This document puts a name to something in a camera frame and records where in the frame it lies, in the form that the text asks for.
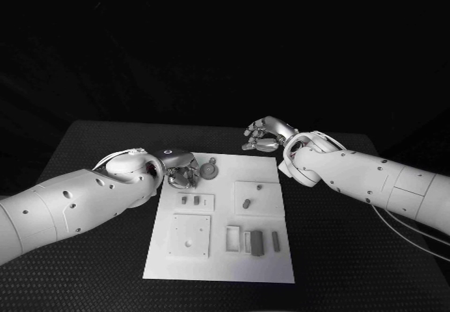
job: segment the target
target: black table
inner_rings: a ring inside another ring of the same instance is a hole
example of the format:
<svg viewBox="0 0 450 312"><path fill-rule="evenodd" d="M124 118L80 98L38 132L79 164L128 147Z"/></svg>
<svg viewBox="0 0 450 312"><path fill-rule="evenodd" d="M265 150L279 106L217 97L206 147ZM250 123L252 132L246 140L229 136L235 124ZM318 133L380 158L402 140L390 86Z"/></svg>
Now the black table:
<svg viewBox="0 0 450 312"><path fill-rule="evenodd" d="M126 148L151 153L175 147L274 156L279 162L281 150L240 150L242 133L227 127L77 121L37 182L92 168ZM328 135L346 148L376 155L364 135ZM142 279L154 196L89 232L0 267L0 311L450 311L432 256L390 232L370 206L323 182L308 188L279 172L279 183L295 284Z"/></svg>

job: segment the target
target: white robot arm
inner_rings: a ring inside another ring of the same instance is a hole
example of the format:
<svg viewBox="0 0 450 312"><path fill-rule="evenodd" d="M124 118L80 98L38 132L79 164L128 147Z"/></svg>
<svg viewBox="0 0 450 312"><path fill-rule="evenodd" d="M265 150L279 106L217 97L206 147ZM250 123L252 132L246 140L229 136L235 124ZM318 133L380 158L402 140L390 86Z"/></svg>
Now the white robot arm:
<svg viewBox="0 0 450 312"><path fill-rule="evenodd" d="M261 139L265 133L275 139ZM278 169L299 184L320 180L349 197L406 216L450 235L450 177L344 147L323 133L299 133L268 116L246 128L243 150L274 151L284 146Z"/></svg>
<svg viewBox="0 0 450 312"><path fill-rule="evenodd" d="M149 155L144 149L129 149L105 157L93 170L60 175L1 200L0 265L142 205L157 194L164 175L177 189L194 187L193 154L170 149Z"/></svg>

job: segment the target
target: small hole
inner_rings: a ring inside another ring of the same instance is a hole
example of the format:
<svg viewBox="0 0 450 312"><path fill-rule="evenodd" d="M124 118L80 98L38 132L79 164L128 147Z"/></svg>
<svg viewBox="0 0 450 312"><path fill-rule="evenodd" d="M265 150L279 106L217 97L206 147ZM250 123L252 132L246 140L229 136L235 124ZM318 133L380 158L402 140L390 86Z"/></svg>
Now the small hole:
<svg viewBox="0 0 450 312"><path fill-rule="evenodd" d="M67 191L64 190L64 191L63 191L63 197L64 197L64 198L72 198L73 195L72 195L70 192L67 192Z"/></svg>

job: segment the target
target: table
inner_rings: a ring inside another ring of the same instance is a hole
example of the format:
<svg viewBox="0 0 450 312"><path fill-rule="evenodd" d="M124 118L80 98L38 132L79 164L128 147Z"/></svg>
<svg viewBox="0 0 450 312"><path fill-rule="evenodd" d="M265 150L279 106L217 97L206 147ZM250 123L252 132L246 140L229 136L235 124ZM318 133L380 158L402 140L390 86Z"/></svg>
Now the table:
<svg viewBox="0 0 450 312"><path fill-rule="evenodd" d="M37 183L92 168L126 148L151 153L175 147L274 156L279 162L281 150L240 150L242 133L230 127L77 121ZM364 135L328 135L346 148L376 155ZM89 232L0 267L0 310L448 311L450 289L432 257L390 232L370 206L323 182L307 188L279 172L279 183L295 284L142 279L157 195Z"/></svg>

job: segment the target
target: black background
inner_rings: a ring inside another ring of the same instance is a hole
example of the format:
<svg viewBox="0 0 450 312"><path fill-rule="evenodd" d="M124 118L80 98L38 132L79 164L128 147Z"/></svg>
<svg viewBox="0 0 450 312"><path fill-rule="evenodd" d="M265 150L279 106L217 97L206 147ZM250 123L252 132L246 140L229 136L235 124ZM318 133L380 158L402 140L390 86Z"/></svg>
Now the black background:
<svg viewBox="0 0 450 312"><path fill-rule="evenodd" d="M450 174L444 12L1 7L0 195L34 185L74 120L243 130L272 115L299 131L363 133L383 157Z"/></svg>

